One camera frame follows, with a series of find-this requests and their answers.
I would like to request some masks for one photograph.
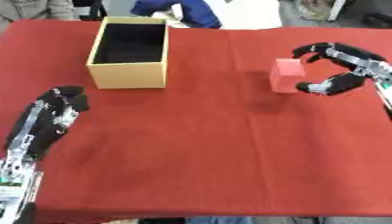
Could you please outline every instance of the person's arm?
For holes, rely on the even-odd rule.
[[[48,0],[47,7],[50,18],[60,20],[75,20],[74,4],[72,0]]]

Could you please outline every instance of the yellow box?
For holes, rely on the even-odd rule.
[[[164,19],[105,17],[87,68],[98,88],[164,88],[168,41]]]

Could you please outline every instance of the person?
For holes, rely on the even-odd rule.
[[[0,34],[19,19],[74,20],[72,0],[0,0]]]

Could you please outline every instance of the robot finger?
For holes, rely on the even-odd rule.
[[[365,79],[363,76],[352,73],[342,73],[334,75],[319,84],[300,82],[297,84],[297,89],[301,92],[317,95],[337,95],[361,87]]]
[[[311,45],[303,45],[292,51],[293,58],[294,59],[301,58],[303,55],[307,53],[319,53],[321,55],[324,55],[328,47],[331,47],[331,44],[327,42],[314,43]]]

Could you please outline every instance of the black box lining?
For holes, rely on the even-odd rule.
[[[159,62],[164,41],[164,24],[107,24],[94,64]]]

